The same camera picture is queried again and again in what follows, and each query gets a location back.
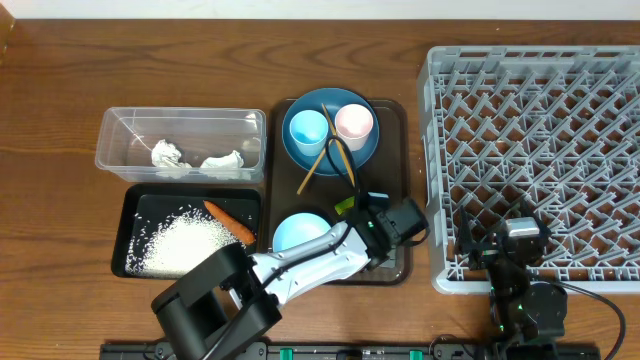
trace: brown tray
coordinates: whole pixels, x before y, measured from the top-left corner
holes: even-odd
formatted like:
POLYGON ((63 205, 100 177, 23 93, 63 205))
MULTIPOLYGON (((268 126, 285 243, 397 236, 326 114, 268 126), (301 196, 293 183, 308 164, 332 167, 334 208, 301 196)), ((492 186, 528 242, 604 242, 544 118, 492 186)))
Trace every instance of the brown tray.
MULTIPOLYGON (((273 234, 288 216, 301 211, 313 212, 335 224, 339 217, 334 206, 352 195, 346 182, 338 176, 314 175, 303 193, 296 191, 307 171, 299 167, 287 154, 282 143, 284 116, 295 99, 284 100, 271 113, 267 149, 267 202, 264 214, 262 251, 271 249, 273 234)), ((370 100, 380 124, 380 140, 373 156, 359 175, 364 189, 388 194, 397 204, 409 195, 409 167, 407 146, 407 115, 400 104, 391 100, 370 100)), ((411 249, 400 247, 392 251, 391 259, 373 271, 363 272, 342 285, 397 285, 411 273, 411 249)))

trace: green connector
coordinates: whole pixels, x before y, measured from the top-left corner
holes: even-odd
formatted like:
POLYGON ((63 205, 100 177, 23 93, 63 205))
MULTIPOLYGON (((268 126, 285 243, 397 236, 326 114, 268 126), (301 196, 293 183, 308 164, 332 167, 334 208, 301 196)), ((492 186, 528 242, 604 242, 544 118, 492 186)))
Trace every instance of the green connector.
POLYGON ((423 359, 424 359, 424 355, 422 354, 422 351, 418 351, 418 350, 409 351, 409 360, 423 360, 423 359))
POLYGON ((281 349, 280 360, 293 360, 293 349, 281 349))

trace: blue plate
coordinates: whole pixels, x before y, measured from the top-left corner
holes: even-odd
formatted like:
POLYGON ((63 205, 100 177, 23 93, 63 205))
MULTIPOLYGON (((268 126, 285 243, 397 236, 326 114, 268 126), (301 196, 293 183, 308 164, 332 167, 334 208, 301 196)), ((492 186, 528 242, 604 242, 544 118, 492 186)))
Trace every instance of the blue plate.
MULTIPOLYGON (((331 120, 334 121, 338 110, 345 105, 349 104, 359 104, 371 111, 373 114, 373 129, 371 129, 371 133, 369 134, 369 138, 367 142, 364 144, 362 149, 353 152, 353 160, 356 163, 356 168, 364 165, 364 163, 371 158, 376 147, 378 146, 378 139, 380 138, 380 126, 378 125, 378 118, 376 117, 376 113, 371 108, 371 105, 363 99, 360 95, 355 94, 351 91, 337 88, 326 88, 326 89, 318 89, 311 91, 304 96, 300 97, 296 102, 291 105, 289 110, 284 116, 284 123, 282 124, 282 142, 284 143, 284 148, 287 150, 289 157, 298 164, 301 168, 309 171, 313 164, 316 162, 316 156, 305 156, 303 155, 293 139, 291 138, 291 134, 289 132, 289 124, 291 123, 291 119, 303 110, 315 110, 324 114, 322 110, 322 104, 327 107, 327 111, 331 116, 331 120)), ((340 157, 340 151, 336 145, 331 145, 330 149, 331 159, 336 164, 338 169, 343 174, 347 173, 347 168, 342 162, 342 157, 340 157)), ((325 175, 325 176, 337 176, 338 174, 333 170, 331 164, 329 164, 329 160, 325 156, 318 167, 316 168, 316 174, 325 175)))

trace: blue cup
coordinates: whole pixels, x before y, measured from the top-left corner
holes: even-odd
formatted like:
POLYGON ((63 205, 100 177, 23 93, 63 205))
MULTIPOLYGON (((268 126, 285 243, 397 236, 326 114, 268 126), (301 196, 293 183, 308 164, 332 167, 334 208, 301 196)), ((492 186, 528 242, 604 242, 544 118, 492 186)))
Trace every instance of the blue cup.
POLYGON ((321 113, 304 110, 291 119, 289 133, 303 155, 317 156, 324 148, 329 124, 321 113))

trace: green sticky note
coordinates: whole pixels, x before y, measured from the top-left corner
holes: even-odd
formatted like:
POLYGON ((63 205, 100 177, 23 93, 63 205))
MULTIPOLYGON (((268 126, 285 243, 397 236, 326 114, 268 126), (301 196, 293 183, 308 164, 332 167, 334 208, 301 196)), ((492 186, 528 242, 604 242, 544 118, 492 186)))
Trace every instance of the green sticky note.
POLYGON ((336 209, 338 215, 342 215, 355 205, 355 201, 355 197, 352 196, 346 200, 342 200, 341 202, 339 202, 336 206, 334 206, 334 209, 336 209))

